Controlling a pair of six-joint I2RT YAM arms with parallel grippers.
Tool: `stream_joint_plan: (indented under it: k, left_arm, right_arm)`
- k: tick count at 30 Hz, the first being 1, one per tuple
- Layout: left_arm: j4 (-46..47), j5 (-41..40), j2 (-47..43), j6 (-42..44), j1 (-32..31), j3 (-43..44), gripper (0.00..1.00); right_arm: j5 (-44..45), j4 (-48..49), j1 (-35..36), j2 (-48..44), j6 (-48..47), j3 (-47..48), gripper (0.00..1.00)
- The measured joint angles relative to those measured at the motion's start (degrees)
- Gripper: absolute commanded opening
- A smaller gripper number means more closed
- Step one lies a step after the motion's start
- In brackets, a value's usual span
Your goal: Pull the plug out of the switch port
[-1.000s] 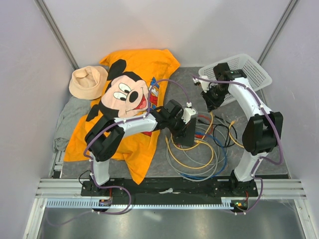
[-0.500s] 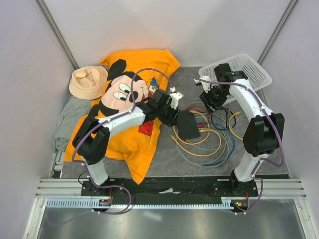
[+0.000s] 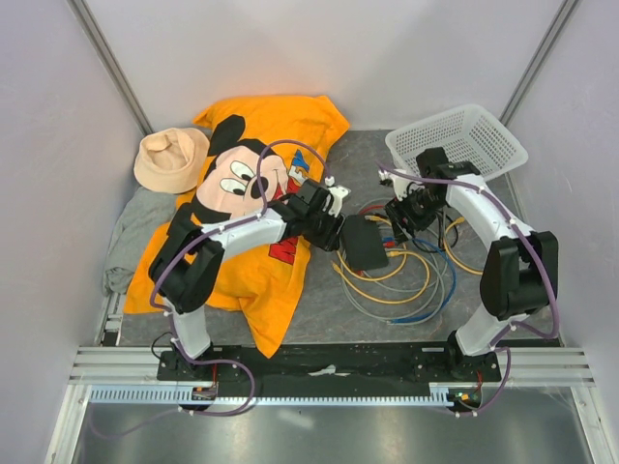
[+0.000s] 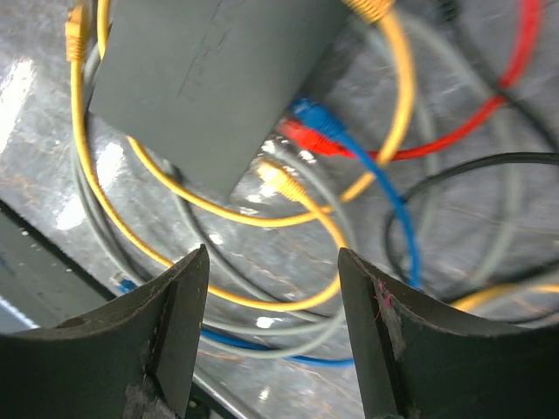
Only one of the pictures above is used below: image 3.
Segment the black network switch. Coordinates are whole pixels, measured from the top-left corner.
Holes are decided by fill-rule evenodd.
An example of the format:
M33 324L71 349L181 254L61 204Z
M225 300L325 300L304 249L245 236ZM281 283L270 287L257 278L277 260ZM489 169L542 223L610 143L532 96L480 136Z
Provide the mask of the black network switch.
M341 243L346 262L353 272L373 271L389 265L378 225L361 215L345 219Z

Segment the white plastic basket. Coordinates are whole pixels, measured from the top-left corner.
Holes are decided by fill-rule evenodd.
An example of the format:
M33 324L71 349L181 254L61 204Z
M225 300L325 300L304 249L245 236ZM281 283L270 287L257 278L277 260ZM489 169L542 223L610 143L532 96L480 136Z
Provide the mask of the white plastic basket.
M465 104L387 133L385 143L397 168L413 176L420 171L416 157L441 147L451 162L470 161L486 181L494 180L528 161L528 153L488 110Z

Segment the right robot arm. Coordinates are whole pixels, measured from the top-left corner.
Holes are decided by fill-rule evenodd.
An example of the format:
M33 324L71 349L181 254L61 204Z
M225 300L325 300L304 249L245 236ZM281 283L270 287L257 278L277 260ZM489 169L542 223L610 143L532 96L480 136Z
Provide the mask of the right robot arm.
M454 350L443 356L445 373L465 380L478 368L477 356L495 349L510 331L523 328L541 338L558 335L558 240L515 216L469 160L450 161L441 147L416 157L419 173L379 167L382 184L396 194L387 211L413 234L429 225L442 207L458 211L486 248L480 279L481 305L453 334Z

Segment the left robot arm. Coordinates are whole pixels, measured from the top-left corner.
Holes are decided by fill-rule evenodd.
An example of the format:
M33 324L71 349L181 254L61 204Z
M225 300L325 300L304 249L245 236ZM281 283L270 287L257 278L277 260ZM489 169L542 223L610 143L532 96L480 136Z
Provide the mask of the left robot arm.
M212 294L221 265L257 247L303 237L314 247L333 251L345 217L350 189L331 178L328 186L305 181L295 193L266 202L260 210L218 223L175 219L148 276L154 283L150 304L170 321L172 343L180 352L179 369L201 380L212 369L206 322L200 312Z

